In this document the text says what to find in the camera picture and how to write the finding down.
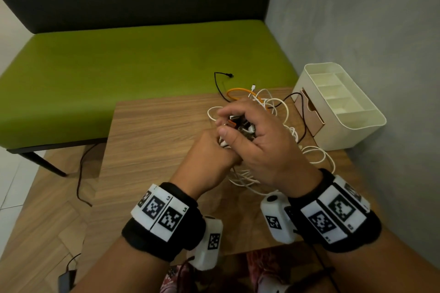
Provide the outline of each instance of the hand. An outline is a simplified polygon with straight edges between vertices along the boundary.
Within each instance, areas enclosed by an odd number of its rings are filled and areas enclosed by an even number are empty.
[[[195,200],[219,185],[229,170],[241,161],[235,151],[222,148],[218,139],[216,129],[203,131],[170,179]]]
[[[312,191],[322,173],[304,157],[295,139],[275,115],[250,99],[241,99],[219,109],[218,134],[236,151],[261,183],[289,197]],[[223,125],[231,115],[245,115],[255,124],[256,138],[250,141],[239,131]]]

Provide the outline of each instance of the white desk organizer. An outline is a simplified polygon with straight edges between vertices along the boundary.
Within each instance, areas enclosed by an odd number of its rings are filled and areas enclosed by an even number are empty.
[[[293,92],[301,91],[307,127],[325,151],[353,147],[386,124],[382,112],[334,62],[304,66]],[[301,113],[300,96],[292,99]]]

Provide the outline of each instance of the black metal frame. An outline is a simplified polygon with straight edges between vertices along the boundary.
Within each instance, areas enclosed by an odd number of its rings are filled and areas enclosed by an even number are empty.
[[[44,150],[53,150],[55,148],[64,148],[64,147],[74,147],[74,146],[84,146],[84,145],[92,145],[92,144],[102,144],[106,143],[107,138],[96,138],[96,139],[87,139],[87,140],[78,140],[78,141],[69,141],[67,143],[58,143],[58,144],[47,144],[47,145],[38,145],[38,146],[30,146],[30,147],[21,147],[14,148],[11,150],[7,150],[9,153],[18,154],[26,159],[40,165],[43,168],[61,176],[66,177],[67,174],[63,171],[59,170],[57,167],[46,161],[44,158],[40,157],[36,151],[44,151]]]

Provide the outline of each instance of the right hand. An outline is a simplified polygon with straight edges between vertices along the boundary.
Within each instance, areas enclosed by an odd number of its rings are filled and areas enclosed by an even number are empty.
[[[308,162],[289,130],[261,105],[245,98],[219,109],[217,114],[218,134],[262,184],[277,188],[289,197],[300,197],[321,182],[322,173]],[[255,125],[253,141],[223,125],[231,115],[245,115]]]

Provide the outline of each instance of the wooden table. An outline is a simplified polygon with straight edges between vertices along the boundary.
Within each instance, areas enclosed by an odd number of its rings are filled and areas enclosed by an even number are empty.
[[[284,98],[291,89],[275,89],[271,92],[274,97]],[[286,103],[290,110],[287,124],[294,126],[301,136],[304,128],[300,115],[292,100],[288,99]],[[214,127],[206,114],[208,108],[224,104],[225,101],[218,94],[118,103],[79,260],[77,280],[120,236],[131,209],[150,185],[168,181],[191,147],[194,137],[201,130]],[[279,111],[284,119],[284,109],[280,107]],[[301,144],[316,145],[309,133]],[[332,151],[330,155],[337,166],[336,174],[371,200],[345,151]],[[310,161],[318,161],[322,154],[313,152],[307,156]],[[330,169],[330,164],[326,160],[319,167]],[[199,199],[202,214],[223,220],[221,254],[247,252],[280,244],[272,238],[261,214],[262,199],[262,196],[237,187],[228,180]]]

